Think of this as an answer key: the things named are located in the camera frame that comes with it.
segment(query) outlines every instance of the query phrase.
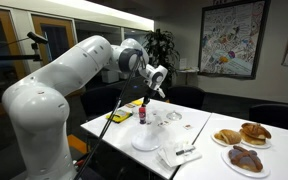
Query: picture frame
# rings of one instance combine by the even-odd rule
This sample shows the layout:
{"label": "picture frame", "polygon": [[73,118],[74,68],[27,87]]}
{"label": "picture frame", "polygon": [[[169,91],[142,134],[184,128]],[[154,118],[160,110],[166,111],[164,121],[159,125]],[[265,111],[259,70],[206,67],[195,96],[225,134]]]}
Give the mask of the picture frame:
{"label": "picture frame", "polygon": [[202,9],[199,75],[255,79],[270,0]]}

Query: pastry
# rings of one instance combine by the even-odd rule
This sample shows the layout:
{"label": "pastry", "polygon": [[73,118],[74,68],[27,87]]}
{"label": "pastry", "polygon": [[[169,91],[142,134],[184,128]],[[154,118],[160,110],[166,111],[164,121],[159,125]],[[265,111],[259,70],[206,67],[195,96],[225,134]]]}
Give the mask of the pastry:
{"label": "pastry", "polygon": [[241,137],[242,139],[245,141],[245,142],[248,142],[250,144],[254,144],[254,145],[264,145],[266,143],[266,140],[265,139],[257,139],[257,138],[253,138],[251,136],[248,136],[247,134],[244,133],[244,130],[241,129],[240,130],[240,134],[241,134]]}
{"label": "pastry", "polygon": [[228,152],[228,156],[231,163],[240,168],[252,172],[261,172],[263,169],[263,165],[257,157],[256,151],[248,151],[240,146],[233,146],[233,149]]}
{"label": "pastry", "polygon": [[257,139],[271,139],[271,134],[259,123],[244,123],[242,128],[245,134]]}
{"label": "pastry", "polygon": [[229,129],[222,129],[214,135],[216,139],[224,141],[226,144],[238,144],[241,142],[241,135]]}

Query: ceiling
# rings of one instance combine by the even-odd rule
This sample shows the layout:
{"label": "ceiling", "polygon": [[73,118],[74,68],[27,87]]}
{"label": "ceiling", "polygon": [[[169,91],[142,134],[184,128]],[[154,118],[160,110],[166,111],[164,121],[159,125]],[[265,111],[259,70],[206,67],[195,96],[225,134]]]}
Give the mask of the ceiling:
{"label": "ceiling", "polygon": [[157,20],[172,10],[176,0],[87,0],[123,12]]}

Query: wire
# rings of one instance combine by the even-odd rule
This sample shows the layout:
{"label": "wire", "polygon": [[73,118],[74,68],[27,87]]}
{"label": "wire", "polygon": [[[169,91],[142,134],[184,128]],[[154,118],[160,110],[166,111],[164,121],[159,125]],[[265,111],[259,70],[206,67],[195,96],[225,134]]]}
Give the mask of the wire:
{"label": "wire", "polygon": [[118,101],[116,102],[116,105],[115,105],[115,107],[114,107],[114,109],[113,109],[110,117],[108,118],[107,122],[105,123],[105,125],[104,125],[104,127],[103,127],[103,129],[102,129],[102,132],[101,132],[100,136],[98,137],[98,140],[97,140],[96,144],[94,145],[94,148],[92,148],[91,152],[90,152],[90,153],[88,154],[88,156],[86,157],[86,159],[85,159],[82,167],[80,168],[80,170],[78,171],[78,173],[77,173],[76,176],[74,177],[74,180],[79,180],[79,178],[82,176],[82,174],[83,174],[83,172],[84,172],[84,170],[85,170],[85,167],[89,164],[89,162],[90,162],[91,158],[93,157],[96,149],[98,148],[99,144],[101,143],[101,141],[102,141],[102,139],[103,139],[103,137],[104,137],[104,135],[105,135],[108,127],[110,126],[110,124],[111,124],[111,122],[112,122],[112,120],[113,120],[113,117],[114,117],[114,115],[115,115],[118,107],[119,107],[120,104],[121,104],[121,101],[122,101],[122,98],[123,98],[123,96],[124,96],[126,87],[128,87],[128,84],[130,83],[131,78],[133,77],[135,71],[138,69],[139,65],[140,65],[140,57],[139,57],[139,55],[138,55],[138,56],[137,56],[137,59],[136,59],[136,62],[135,62],[135,65],[134,65],[134,67],[133,67],[133,69],[132,69],[132,71],[131,71],[131,74],[129,75],[126,83],[124,84],[124,87],[123,87],[123,89],[122,89],[122,92],[121,92],[121,94],[120,94],[120,96],[119,96],[119,98],[118,98]]}
{"label": "wire", "polygon": [[14,43],[17,43],[17,42],[20,42],[20,41],[24,41],[24,40],[26,40],[26,39],[30,39],[30,38],[24,38],[24,39],[21,39],[21,40],[17,40],[17,41],[10,42],[10,43],[8,43],[8,44],[5,44],[5,45],[3,45],[3,46],[0,46],[0,49],[3,48],[3,47],[5,47],[5,46],[8,46],[8,45],[10,45],[10,44],[14,44]]}

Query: white wall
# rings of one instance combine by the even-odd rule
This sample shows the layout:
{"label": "white wall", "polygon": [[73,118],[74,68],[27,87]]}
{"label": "white wall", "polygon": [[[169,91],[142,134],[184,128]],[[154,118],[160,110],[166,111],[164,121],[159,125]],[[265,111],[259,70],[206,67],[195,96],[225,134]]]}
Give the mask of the white wall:
{"label": "white wall", "polygon": [[[0,9],[11,11],[11,18],[14,24],[16,36],[18,39],[27,38],[27,33],[35,32],[31,14],[40,14],[62,19],[79,19],[103,24],[110,24],[121,27],[129,27],[141,29],[145,31],[153,30],[154,21],[135,15],[130,15],[129,18],[114,17],[109,14],[91,12],[85,9],[73,8],[66,5],[51,2],[51,0],[0,0]],[[20,42],[20,49],[23,54],[34,54],[31,48],[30,41]],[[25,61],[26,72],[33,72],[41,67],[40,62],[32,60]]]}
{"label": "white wall", "polygon": [[[210,0],[183,2],[173,15],[155,21],[155,28],[173,32],[176,48],[191,66],[198,64],[202,7],[210,5]],[[256,79],[190,75],[189,84],[212,93],[288,103],[288,67],[281,65],[287,42],[288,1],[271,0]]]}

